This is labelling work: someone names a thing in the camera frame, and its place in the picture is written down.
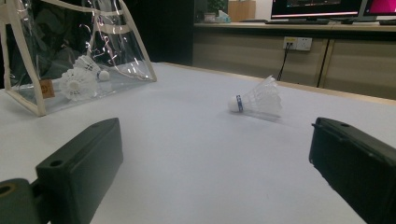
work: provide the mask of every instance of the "black power cable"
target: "black power cable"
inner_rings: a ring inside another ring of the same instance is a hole
[[[282,78],[282,73],[283,73],[283,67],[285,66],[285,62],[286,62],[286,58],[288,57],[288,52],[290,47],[293,45],[293,43],[287,43],[286,47],[285,47],[285,57],[283,58],[283,64],[282,64],[282,68],[279,71],[279,74],[277,75],[277,81],[280,81],[280,79]]]

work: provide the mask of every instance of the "white table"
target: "white table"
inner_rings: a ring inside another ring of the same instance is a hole
[[[311,123],[338,119],[396,147],[394,102],[279,87],[270,122],[227,110],[257,79],[154,68],[156,83],[43,118],[1,91],[0,180],[35,180],[52,152],[118,117],[125,161],[92,223],[364,223],[309,163]]]

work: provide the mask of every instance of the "shuttlecock feather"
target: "shuttlecock feather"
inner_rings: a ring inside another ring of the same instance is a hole
[[[86,55],[79,56],[75,64],[73,64],[75,68],[82,68],[87,72],[91,72],[94,76],[99,78],[101,81],[110,80],[110,74],[107,71],[102,70],[97,63],[93,61],[93,59]]]
[[[69,100],[87,100],[96,95],[98,83],[91,72],[76,67],[62,74],[59,88]]]
[[[245,95],[232,97],[228,108],[233,112],[248,112],[279,116],[282,106],[275,79],[270,76]]]

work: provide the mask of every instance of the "brown tag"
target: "brown tag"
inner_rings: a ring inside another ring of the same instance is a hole
[[[53,92],[52,80],[43,79],[40,80],[41,92],[43,93],[43,98],[55,97],[55,92]]]

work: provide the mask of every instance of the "pink screen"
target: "pink screen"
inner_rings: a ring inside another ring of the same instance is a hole
[[[371,13],[390,13],[396,12],[396,0],[374,0],[371,7]]]

